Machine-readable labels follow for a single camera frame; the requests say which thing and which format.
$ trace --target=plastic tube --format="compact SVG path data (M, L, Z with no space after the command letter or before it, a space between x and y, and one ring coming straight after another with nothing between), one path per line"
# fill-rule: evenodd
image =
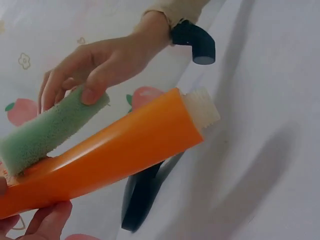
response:
M182 95L174 88L13 179L0 197L0 219L80 197L140 172L201 143L201 130L219 119L205 89Z

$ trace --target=floral pattern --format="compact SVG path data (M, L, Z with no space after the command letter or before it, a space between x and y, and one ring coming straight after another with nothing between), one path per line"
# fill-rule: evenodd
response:
M30 57L25 53L21 53L20 58L18 59L18 62L24 70L27 70L31 66Z

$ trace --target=beige sleeve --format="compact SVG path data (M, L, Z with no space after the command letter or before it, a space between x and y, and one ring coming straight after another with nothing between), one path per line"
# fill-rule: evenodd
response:
M171 28L179 22L189 20L193 24L198 21L203 7L210 0L156 0L155 5L149 7L144 14L150 11L164 13Z

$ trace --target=peach print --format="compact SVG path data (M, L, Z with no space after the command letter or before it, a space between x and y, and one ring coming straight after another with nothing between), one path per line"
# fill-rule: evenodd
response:
M5 111L10 123L18 127L38 115L38 105L30 99L18 98L6 106Z

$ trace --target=green sponge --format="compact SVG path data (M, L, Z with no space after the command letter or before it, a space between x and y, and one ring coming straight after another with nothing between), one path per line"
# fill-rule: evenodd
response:
M82 91L83 86L78 87L59 104L0 140L0 157L9 175L15 176L46 157L109 103L105 93L96 104L84 105Z

